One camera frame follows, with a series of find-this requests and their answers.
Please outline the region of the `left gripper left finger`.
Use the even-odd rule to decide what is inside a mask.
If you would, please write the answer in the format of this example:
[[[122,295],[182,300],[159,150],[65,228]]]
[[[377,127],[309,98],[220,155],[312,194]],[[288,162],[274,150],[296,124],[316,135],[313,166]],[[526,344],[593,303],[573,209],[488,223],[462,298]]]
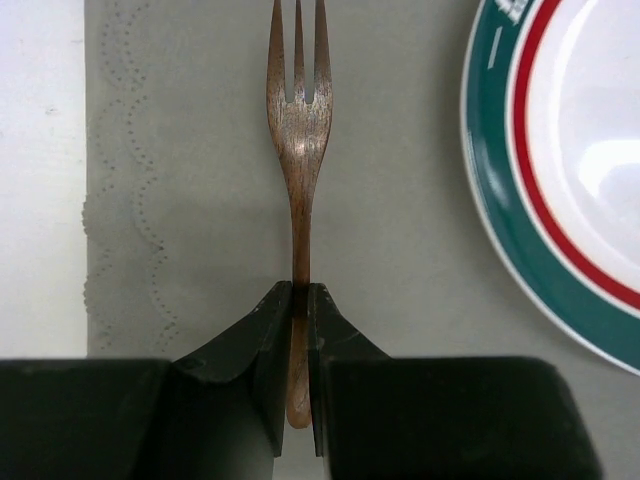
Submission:
[[[281,454],[292,287],[168,361],[5,360],[5,479],[269,479]]]

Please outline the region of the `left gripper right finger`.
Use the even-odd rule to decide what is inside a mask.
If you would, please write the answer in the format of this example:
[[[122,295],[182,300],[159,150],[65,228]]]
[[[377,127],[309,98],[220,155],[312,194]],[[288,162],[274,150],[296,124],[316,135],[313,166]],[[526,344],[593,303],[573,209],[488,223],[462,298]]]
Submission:
[[[315,450],[331,479],[596,479],[558,369],[529,356],[393,358],[310,288]]]

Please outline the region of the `grey cloth placemat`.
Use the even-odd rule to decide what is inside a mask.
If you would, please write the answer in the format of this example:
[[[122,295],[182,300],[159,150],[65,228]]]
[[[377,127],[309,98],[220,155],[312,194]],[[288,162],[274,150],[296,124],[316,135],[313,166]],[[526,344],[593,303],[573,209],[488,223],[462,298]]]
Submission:
[[[536,307],[483,225],[460,124],[481,2],[327,3],[311,279],[394,357],[532,356],[576,385],[637,384]],[[178,359],[291,279],[266,114],[272,9],[86,3],[91,355]]]

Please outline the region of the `brown wooden fork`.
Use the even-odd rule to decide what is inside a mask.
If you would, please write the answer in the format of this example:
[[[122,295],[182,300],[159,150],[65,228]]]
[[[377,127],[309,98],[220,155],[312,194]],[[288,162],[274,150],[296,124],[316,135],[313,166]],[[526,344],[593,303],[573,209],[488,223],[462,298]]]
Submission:
[[[286,417],[295,429],[311,424],[308,367],[307,303],[310,288],[312,206],[326,152],[333,111],[333,89],[326,6],[315,2],[314,91],[306,100],[301,3],[296,3],[294,78],[291,101],[286,99],[282,8],[273,3],[266,75],[266,112],[289,198],[292,229],[293,320]]]

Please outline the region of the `white plate green red rim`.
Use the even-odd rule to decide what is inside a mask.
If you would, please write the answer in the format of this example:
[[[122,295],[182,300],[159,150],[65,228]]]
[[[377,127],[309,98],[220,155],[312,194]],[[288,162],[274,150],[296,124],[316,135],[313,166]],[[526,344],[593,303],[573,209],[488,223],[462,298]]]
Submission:
[[[481,2],[460,124],[510,275],[572,339],[637,372],[638,3]]]

